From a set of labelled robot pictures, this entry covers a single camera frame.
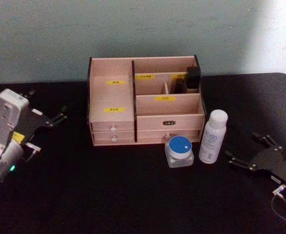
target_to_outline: yellow sticker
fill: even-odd
[[[176,96],[159,96],[156,97],[156,101],[175,101]]]
[[[143,74],[143,75],[135,75],[136,80],[144,80],[144,79],[154,79],[153,74]]]
[[[171,79],[186,79],[187,73],[173,74]]]
[[[21,144],[22,140],[24,140],[25,136],[23,134],[20,134],[18,132],[13,132],[12,139],[16,141],[18,144]]]
[[[106,81],[107,85],[115,85],[115,84],[126,84],[124,80],[110,80]]]
[[[124,107],[106,108],[104,112],[105,113],[121,113],[121,112],[125,112],[125,108]]]

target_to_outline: wall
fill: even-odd
[[[86,80],[89,56],[193,54],[204,75],[286,73],[286,0],[0,1],[0,83]]]

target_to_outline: black table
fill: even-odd
[[[65,104],[69,118],[37,134],[41,152],[0,185],[0,233],[286,233],[270,208],[277,185],[230,169],[223,153],[212,165],[195,157],[170,169],[164,145],[93,147],[86,82],[4,88],[36,89],[32,107],[52,117]],[[251,140],[258,132],[272,135],[286,157],[285,74],[203,77],[202,88],[208,114],[229,115],[223,149],[250,160],[262,148]]]

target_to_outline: wooden desk organizer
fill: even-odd
[[[93,145],[165,143],[167,134],[199,142],[201,93],[171,94],[196,56],[90,58],[89,125]]]

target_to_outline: blue jar lid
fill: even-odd
[[[174,136],[169,141],[169,148],[177,154],[185,154],[191,147],[191,141],[184,136]]]

